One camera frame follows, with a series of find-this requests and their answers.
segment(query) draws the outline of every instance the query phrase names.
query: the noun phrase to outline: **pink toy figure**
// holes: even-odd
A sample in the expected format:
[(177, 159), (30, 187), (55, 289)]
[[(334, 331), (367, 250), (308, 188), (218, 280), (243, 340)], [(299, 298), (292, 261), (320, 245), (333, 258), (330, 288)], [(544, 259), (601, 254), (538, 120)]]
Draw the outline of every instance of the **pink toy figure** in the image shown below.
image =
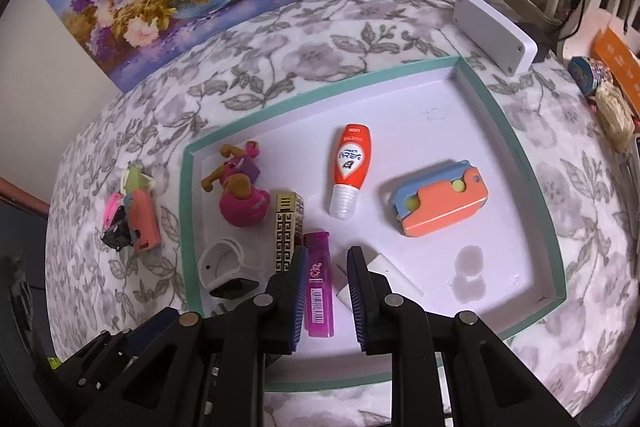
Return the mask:
[(213, 190), (213, 182), (220, 180), (223, 193), (220, 198), (220, 213), (234, 227), (250, 227), (260, 223), (266, 216), (271, 196), (266, 190), (254, 186), (260, 169), (253, 158), (260, 153), (258, 142), (248, 141), (244, 150), (225, 144), (220, 154), (225, 158), (233, 155), (209, 176), (201, 181), (207, 192)]

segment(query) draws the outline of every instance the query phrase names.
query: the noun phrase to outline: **teal tray border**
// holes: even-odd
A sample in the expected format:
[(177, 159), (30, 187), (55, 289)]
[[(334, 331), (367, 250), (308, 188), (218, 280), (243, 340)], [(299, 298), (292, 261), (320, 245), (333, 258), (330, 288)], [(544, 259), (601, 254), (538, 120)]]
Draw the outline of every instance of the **teal tray border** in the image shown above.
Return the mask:
[[(440, 68), (460, 68), (462, 73), (469, 80), (469, 83), (478, 94), (482, 103), (486, 106), (505, 142), (513, 153), (518, 168), (527, 181), (527, 188), (531, 197), (531, 204), (538, 214), (540, 225), (542, 226), (543, 238), (546, 251), (549, 256), (551, 267), (551, 277), (556, 290), (556, 297), (549, 304), (544, 306), (540, 311), (529, 315), (526, 319), (520, 321), (507, 330), (501, 331), (498, 336), (502, 340), (512, 337), (516, 333), (528, 328), (538, 322), (545, 315), (556, 309), (566, 299), (566, 282), (564, 279), (564, 265), (558, 245), (558, 238), (554, 229), (551, 216), (542, 195), (540, 186), (536, 176), (531, 168), (527, 155), (525, 154), (518, 137), (516, 137), (511, 125), (507, 121), (500, 106), (495, 101), (494, 96), (486, 88), (480, 77), (471, 68), (467, 61), (460, 56), (433, 58), (429, 60), (420, 60), (410, 64), (394, 66), (386, 70), (374, 71), (372, 73), (360, 74), (353, 76), (340, 82), (328, 84), (318, 87), (296, 96), (292, 96), (287, 100), (275, 103), (239, 118), (238, 120), (225, 125), (224, 127), (213, 131), (212, 133), (196, 140), (182, 152), (182, 169), (180, 170), (180, 193), (179, 193), (179, 214), (180, 214), (180, 245), (182, 247), (182, 275), (184, 277), (184, 286), (187, 293), (187, 302), (191, 311), (204, 315), (202, 301), (200, 300), (200, 283), (198, 282), (198, 273), (196, 267), (195, 251), (193, 244), (193, 216), (191, 209), (193, 201), (191, 200), (191, 186), (193, 184), (193, 155), (198, 150), (211, 145), (227, 136), (235, 134), (239, 131), (247, 129), (258, 123), (262, 123), (270, 118), (284, 114), (291, 110), (309, 105), (319, 100), (324, 100), (331, 96), (337, 96), (344, 92), (361, 87), (371, 86), (393, 80), (400, 76), (407, 76), (414, 73), (422, 73), (423, 71), (431, 71)], [(340, 380), (322, 380), (310, 382), (265, 382), (265, 391), (276, 393), (302, 393), (309, 391), (327, 391), (331, 389), (341, 389), (345, 387), (356, 387), (358, 385), (369, 385), (372, 383), (381, 383), (391, 380), (391, 373), (380, 373), (377, 375), (367, 375), (366, 377), (345, 378)]]

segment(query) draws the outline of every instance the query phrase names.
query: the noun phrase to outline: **bed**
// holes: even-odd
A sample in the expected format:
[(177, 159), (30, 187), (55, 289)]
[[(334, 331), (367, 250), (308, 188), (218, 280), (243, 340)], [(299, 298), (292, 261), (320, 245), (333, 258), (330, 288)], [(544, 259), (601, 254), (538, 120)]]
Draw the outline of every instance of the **bed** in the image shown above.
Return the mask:
[[(194, 138), (327, 82), (459, 54), (529, 157), (567, 277), (566, 301), (507, 343), (569, 412), (581, 411), (610, 373), (638, 311), (620, 174), (555, 56), (505, 77), (452, 24), (453, 1), (290, 4), (195, 46), (105, 107), (64, 153), (50, 206), (47, 302), (60, 358), (101, 330), (133, 328), (165, 306), (186, 309), (178, 180), (182, 149)], [(485, 1), (517, 19), (501, 0)], [(106, 200), (130, 163), (156, 180), (163, 246), (152, 255), (118, 254), (99, 238)], [(380, 425), (389, 416), (389, 383), (266, 397), (267, 425)]]

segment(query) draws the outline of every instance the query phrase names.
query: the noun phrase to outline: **barcode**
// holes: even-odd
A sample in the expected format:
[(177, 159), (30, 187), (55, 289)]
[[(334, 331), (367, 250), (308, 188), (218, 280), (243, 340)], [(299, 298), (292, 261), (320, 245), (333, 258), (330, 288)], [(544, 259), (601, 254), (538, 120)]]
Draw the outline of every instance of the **barcode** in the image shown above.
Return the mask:
[(322, 303), (322, 288), (309, 288), (311, 295), (311, 322), (324, 323), (324, 304)]

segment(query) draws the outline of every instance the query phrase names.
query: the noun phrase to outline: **wall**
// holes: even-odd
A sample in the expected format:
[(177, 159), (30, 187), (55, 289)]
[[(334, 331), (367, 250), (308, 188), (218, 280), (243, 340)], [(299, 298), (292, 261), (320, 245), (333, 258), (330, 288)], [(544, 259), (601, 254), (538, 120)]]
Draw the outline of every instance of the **wall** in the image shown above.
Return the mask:
[(45, 0), (0, 18), (0, 176), (49, 201), (60, 157), (118, 94)]
[(66, 146), (119, 93), (45, 0), (0, 18), (0, 176), (49, 201)]

